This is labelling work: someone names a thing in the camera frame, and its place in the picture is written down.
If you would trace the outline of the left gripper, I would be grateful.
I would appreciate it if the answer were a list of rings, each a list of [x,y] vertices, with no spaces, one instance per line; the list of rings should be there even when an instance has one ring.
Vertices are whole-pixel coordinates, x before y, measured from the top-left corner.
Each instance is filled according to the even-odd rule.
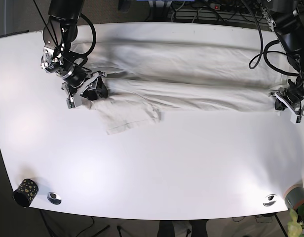
[[[275,109],[277,111],[290,110],[291,113],[300,114],[304,112],[304,87],[295,86],[279,88],[277,91],[271,91],[268,94],[275,99]]]

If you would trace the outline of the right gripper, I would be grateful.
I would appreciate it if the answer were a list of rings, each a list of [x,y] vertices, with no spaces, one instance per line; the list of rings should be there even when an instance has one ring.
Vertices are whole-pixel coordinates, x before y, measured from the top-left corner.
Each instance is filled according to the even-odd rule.
[[[103,83],[102,78],[106,77],[106,72],[86,72],[82,69],[70,69],[60,78],[64,81],[61,89],[65,91],[67,98],[80,96],[89,101],[108,97],[108,90]]]

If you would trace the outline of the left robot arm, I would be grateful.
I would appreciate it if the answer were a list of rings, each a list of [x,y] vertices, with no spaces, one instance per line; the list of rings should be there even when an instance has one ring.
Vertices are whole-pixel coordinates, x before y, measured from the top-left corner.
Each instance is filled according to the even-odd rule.
[[[277,40],[264,47],[263,57],[266,64],[273,70],[290,77],[296,81],[288,80],[287,88],[280,88],[271,94],[276,98],[275,109],[284,111],[289,109],[299,123],[304,111],[304,26],[299,17],[298,0],[259,0],[262,14],[270,29],[277,36]],[[289,64],[297,71],[289,73],[273,66],[267,55],[269,48],[280,44],[285,50]]]

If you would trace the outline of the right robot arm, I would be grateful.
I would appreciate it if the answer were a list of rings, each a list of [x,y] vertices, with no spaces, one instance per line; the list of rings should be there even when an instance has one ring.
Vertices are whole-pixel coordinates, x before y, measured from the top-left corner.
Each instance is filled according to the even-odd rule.
[[[77,107],[78,99],[90,101],[106,99],[108,90],[102,78],[106,73],[92,71],[85,67],[88,56],[96,45],[96,30],[93,23],[82,13],[82,0],[53,0],[48,11],[48,21],[44,22],[43,56],[41,67],[47,73],[55,73],[63,80],[62,89],[68,95],[69,108]],[[77,38],[77,22],[82,18],[90,26],[91,47],[85,53],[71,51],[72,42]]]

